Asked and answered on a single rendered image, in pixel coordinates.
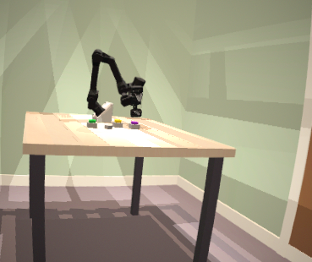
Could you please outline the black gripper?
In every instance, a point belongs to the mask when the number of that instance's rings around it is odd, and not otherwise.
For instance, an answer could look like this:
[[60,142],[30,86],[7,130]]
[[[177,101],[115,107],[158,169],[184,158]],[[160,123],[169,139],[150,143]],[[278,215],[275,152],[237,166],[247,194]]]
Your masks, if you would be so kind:
[[130,110],[130,116],[141,117],[142,110],[137,109],[137,105],[141,104],[141,98],[143,95],[143,87],[141,85],[131,86],[131,93],[129,94],[132,96],[130,100],[131,100],[131,105],[133,105],[133,109]]

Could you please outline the yellow button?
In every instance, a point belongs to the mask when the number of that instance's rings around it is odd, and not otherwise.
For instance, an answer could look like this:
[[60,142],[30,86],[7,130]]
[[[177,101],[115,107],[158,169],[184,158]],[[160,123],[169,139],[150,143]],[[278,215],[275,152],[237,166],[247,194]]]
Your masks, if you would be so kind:
[[114,128],[122,128],[123,127],[123,123],[121,123],[122,120],[119,119],[114,119],[114,122],[112,122],[112,126]]

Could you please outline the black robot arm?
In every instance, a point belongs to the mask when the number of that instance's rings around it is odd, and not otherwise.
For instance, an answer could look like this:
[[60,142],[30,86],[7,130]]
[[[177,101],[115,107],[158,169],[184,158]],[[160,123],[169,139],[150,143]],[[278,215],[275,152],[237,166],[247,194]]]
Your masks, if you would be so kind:
[[122,95],[120,96],[120,102],[122,106],[132,106],[130,100],[132,96],[129,94],[131,93],[131,86],[141,85],[143,87],[143,85],[145,84],[145,81],[142,78],[137,77],[134,77],[133,83],[126,84],[122,75],[120,74],[114,57],[107,55],[105,52],[102,52],[101,49],[95,50],[92,54],[92,73],[90,91],[87,97],[87,102],[88,108],[92,109],[92,111],[97,116],[99,116],[106,110],[104,107],[101,106],[100,103],[97,102],[99,90],[96,90],[96,83],[98,81],[99,67],[101,62],[109,64],[109,67],[112,70],[114,78],[117,81],[118,93]]

